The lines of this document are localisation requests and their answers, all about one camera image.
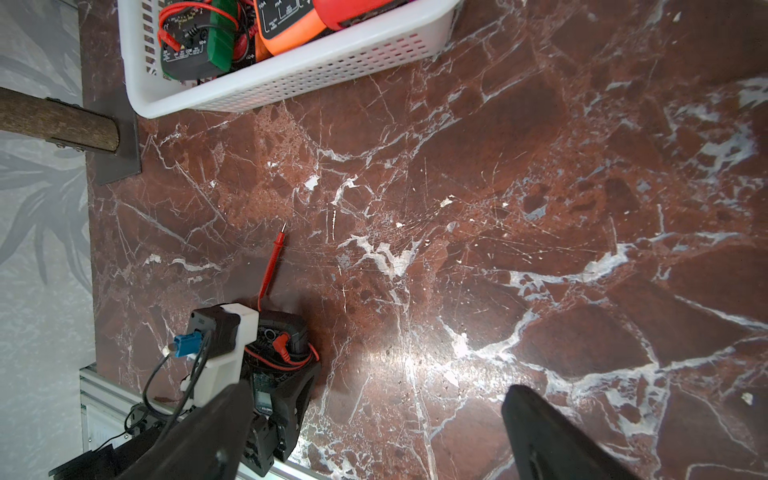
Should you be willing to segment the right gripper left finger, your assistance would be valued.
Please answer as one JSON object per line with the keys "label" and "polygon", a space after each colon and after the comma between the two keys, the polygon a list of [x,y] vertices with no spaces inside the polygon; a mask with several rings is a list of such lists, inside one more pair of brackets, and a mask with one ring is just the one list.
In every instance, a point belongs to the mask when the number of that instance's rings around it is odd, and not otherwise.
{"label": "right gripper left finger", "polygon": [[122,479],[234,479],[253,417],[246,381],[227,386],[120,475]]}

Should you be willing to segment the dark grey green multimeter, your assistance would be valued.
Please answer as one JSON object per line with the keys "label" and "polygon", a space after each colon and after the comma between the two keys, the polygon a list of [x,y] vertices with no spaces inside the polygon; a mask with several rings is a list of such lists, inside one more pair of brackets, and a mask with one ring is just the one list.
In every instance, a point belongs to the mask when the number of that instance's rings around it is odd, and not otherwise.
{"label": "dark grey green multimeter", "polygon": [[[281,229],[278,231],[275,240],[273,242],[272,251],[265,268],[262,283],[257,294],[257,311],[263,312],[262,301],[267,296],[270,289],[275,270],[277,268],[278,260],[281,255],[282,249],[285,245],[286,223],[284,223]],[[258,353],[254,348],[246,346],[245,355],[248,362],[252,362],[253,366],[257,368],[266,368],[276,372],[296,372],[304,367],[307,367],[311,363],[319,363],[320,355],[317,349],[309,343],[307,348],[309,352],[302,358],[295,358],[294,354],[289,351],[288,343],[290,335],[287,332],[276,335],[273,340],[270,341],[271,351],[279,357],[279,361],[269,360],[264,355]]]}

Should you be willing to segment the orange multimeter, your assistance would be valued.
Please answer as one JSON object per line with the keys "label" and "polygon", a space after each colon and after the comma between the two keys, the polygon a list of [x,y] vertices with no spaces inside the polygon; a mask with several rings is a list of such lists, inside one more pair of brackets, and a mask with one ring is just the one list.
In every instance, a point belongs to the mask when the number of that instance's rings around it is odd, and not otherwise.
{"label": "orange multimeter", "polygon": [[255,0],[259,38],[273,55],[302,46],[327,27],[312,0]]}

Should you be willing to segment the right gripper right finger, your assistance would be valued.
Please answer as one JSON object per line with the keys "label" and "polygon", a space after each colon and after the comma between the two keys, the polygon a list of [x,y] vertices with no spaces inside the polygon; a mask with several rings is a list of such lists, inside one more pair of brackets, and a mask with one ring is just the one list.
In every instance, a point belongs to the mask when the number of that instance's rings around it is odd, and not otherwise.
{"label": "right gripper right finger", "polygon": [[634,479],[543,397],[512,385],[501,415],[521,479]]}

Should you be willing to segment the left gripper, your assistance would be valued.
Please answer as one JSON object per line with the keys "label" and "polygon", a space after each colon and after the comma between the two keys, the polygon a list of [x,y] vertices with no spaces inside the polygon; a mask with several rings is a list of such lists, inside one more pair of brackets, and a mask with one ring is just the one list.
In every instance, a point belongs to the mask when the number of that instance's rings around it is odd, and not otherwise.
{"label": "left gripper", "polygon": [[243,367],[254,413],[242,463],[264,477],[277,460],[287,460],[295,449],[321,365],[314,354],[303,362],[280,365],[248,353]]}

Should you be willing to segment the large red multimeter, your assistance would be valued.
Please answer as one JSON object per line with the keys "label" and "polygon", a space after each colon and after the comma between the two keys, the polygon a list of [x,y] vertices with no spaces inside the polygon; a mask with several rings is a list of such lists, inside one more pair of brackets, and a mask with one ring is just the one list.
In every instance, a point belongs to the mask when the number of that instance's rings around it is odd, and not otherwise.
{"label": "large red multimeter", "polygon": [[313,6],[326,27],[339,31],[408,3],[409,0],[315,0]]}

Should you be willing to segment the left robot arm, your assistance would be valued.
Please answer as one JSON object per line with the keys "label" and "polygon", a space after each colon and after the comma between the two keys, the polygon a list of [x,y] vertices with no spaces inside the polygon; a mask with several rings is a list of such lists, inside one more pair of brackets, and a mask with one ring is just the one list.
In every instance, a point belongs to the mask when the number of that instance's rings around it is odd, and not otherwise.
{"label": "left robot arm", "polygon": [[179,422],[163,424],[137,407],[130,440],[105,444],[54,468],[54,479],[314,479],[292,464],[310,395],[319,374],[312,364],[274,389],[254,379],[224,387]]}

